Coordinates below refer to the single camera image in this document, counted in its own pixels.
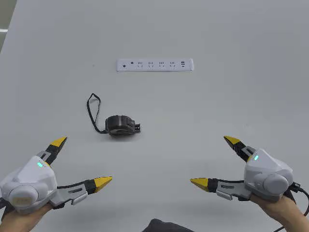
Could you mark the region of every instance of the wrist strap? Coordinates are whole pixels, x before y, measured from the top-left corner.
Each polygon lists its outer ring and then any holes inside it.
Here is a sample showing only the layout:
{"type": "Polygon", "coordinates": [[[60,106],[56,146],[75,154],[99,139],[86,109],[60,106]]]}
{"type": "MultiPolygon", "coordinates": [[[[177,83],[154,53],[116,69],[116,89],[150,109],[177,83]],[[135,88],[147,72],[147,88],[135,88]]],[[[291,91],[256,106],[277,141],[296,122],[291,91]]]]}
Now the wrist strap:
{"type": "Polygon", "coordinates": [[[100,111],[100,104],[101,104],[101,99],[96,94],[92,93],[90,95],[90,98],[87,101],[87,110],[88,110],[89,117],[91,119],[92,125],[94,126],[96,131],[99,132],[100,134],[107,134],[106,130],[99,130],[98,127],[97,127],[97,117],[98,117],[98,113],[100,111]],[[93,117],[92,117],[92,114],[91,114],[91,111],[90,111],[90,106],[89,106],[89,101],[92,98],[92,96],[94,96],[96,99],[98,99],[98,111],[97,111],[97,115],[96,115],[96,120],[93,120],[93,117]]]}

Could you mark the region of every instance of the electrical outlet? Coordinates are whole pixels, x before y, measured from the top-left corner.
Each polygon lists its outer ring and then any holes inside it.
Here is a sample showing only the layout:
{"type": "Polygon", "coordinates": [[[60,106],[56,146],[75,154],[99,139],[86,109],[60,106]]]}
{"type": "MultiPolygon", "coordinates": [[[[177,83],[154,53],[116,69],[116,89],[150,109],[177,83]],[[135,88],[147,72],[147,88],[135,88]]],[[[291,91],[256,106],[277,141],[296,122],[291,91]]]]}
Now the electrical outlet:
{"type": "Polygon", "coordinates": [[[119,72],[193,71],[193,69],[191,58],[128,58],[117,61],[117,71],[119,72]]]}
{"type": "Polygon", "coordinates": [[[148,62],[148,70],[152,70],[152,69],[154,69],[154,67],[155,67],[154,62],[153,61],[149,61],[148,62]]]}

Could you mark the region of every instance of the finger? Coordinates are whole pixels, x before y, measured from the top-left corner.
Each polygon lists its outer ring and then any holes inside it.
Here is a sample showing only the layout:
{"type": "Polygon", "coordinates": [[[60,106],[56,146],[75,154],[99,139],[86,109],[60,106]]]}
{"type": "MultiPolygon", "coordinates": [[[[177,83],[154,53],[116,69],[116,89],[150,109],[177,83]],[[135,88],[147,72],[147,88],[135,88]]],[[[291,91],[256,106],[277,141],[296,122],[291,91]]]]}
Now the finger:
{"type": "Polygon", "coordinates": [[[52,209],[52,205],[50,203],[47,203],[46,205],[44,205],[42,208],[38,209],[37,211],[35,211],[33,213],[34,216],[43,216],[45,215],[48,211],[50,211],[52,209]]]}
{"type": "Polygon", "coordinates": [[[263,205],[266,203],[265,200],[263,200],[262,198],[259,198],[258,196],[252,194],[250,201],[252,201],[253,203],[256,203],[258,205],[263,205]]]}

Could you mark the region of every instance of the gray gripper arm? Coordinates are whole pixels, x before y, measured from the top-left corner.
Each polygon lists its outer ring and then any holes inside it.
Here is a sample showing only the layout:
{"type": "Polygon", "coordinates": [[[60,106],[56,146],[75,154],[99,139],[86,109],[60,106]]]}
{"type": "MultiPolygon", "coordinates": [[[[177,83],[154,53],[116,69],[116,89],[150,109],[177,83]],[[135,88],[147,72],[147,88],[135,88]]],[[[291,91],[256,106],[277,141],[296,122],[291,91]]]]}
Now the gray gripper arm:
{"type": "Polygon", "coordinates": [[[46,162],[46,160],[51,156],[51,153],[48,151],[41,151],[39,154],[37,154],[37,156],[46,162]]]}
{"type": "Polygon", "coordinates": [[[70,188],[57,189],[56,194],[50,199],[50,203],[53,207],[57,207],[69,201],[71,201],[72,205],[75,205],[84,200],[87,196],[86,187],[84,184],[81,184],[70,188]]]}
{"type": "Polygon", "coordinates": [[[226,183],[219,181],[216,193],[219,197],[231,201],[233,196],[248,200],[252,192],[245,188],[244,183],[226,183]]]}

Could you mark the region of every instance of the black cable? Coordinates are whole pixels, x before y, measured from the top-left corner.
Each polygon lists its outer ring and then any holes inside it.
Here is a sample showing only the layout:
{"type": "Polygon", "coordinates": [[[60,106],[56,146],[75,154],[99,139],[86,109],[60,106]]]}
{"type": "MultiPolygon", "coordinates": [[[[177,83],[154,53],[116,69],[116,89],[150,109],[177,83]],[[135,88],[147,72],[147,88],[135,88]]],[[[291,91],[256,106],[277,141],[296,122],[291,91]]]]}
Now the black cable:
{"type": "MultiPolygon", "coordinates": [[[[307,209],[306,209],[306,211],[304,213],[304,216],[307,216],[308,213],[309,213],[309,194],[303,188],[299,188],[299,189],[297,189],[297,191],[300,191],[300,192],[304,193],[306,195],[306,197],[308,198],[308,206],[307,206],[307,209]]],[[[274,232],[278,232],[278,231],[281,231],[283,229],[284,229],[284,227],[282,226],[282,227],[276,229],[274,232]]]]}
{"type": "Polygon", "coordinates": [[[89,113],[89,117],[91,119],[91,122],[92,122],[92,125],[94,126],[94,128],[96,129],[97,132],[99,132],[100,134],[107,134],[107,132],[105,130],[99,130],[96,123],[97,123],[97,117],[98,117],[98,113],[100,111],[100,104],[101,104],[101,99],[94,93],[92,93],[90,95],[90,98],[88,99],[87,101],[87,110],[88,110],[88,113],[89,113]],[[98,99],[98,111],[97,111],[97,116],[96,116],[96,120],[93,119],[92,117],[92,114],[91,114],[91,111],[90,111],[90,106],[89,106],[89,100],[92,98],[92,96],[94,96],[96,99],[98,99]]]}
{"type": "MultiPolygon", "coordinates": [[[[303,188],[301,188],[299,191],[306,195],[306,197],[308,198],[308,202],[309,202],[309,194],[303,188]]],[[[309,213],[309,203],[308,203],[308,206],[307,206],[307,210],[304,213],[304,216],[307,216],[308,213],[309,213]]]]}

